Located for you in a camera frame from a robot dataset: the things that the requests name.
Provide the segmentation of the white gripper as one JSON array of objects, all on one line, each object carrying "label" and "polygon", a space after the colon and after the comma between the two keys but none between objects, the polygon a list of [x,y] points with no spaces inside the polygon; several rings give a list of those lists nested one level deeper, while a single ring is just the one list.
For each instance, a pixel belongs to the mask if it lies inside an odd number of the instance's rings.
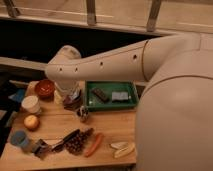
[{"label": "white gripper", "polygon": [[56,104],[62,105],[62,99],[65,99],[67,96],[75,99],[80,95],[79,83],[76,81],[55,83],[55,88],[56,90],[54,90],[54,102]]}]

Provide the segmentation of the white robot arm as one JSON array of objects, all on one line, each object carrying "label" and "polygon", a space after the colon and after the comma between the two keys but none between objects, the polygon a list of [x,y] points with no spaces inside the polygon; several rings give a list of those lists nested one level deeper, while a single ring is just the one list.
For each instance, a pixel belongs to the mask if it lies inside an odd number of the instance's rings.
[{"label": "white robot arm", "polygon": [[77,81],[143,83],[136,109],[137,171],[213,171],[213,34],[176,34],[86,58],[62,47],[45,75],[63,91]]}]

